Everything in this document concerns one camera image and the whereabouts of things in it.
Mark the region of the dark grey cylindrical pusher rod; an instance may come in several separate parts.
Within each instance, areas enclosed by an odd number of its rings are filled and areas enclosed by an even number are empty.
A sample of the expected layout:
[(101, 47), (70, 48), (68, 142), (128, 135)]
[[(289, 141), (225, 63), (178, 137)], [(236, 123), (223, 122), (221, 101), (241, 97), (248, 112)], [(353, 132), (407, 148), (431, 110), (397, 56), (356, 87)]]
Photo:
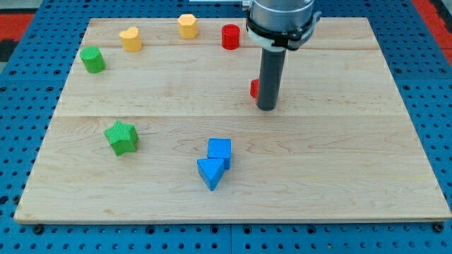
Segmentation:
[(262, 49), (257, 106), (263, 111), (276, 108), (286, 51)]

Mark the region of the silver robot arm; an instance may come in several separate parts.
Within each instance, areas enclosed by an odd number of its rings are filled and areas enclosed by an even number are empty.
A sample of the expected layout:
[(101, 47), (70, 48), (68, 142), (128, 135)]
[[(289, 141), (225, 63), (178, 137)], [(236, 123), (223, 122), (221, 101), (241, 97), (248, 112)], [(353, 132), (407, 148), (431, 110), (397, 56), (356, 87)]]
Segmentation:
[(313, 35), (320, 11), (314, 0), (241, 0), (248, 36), (262, 48), (256, 105), (276, 108), (288, 51), (297, 51)]

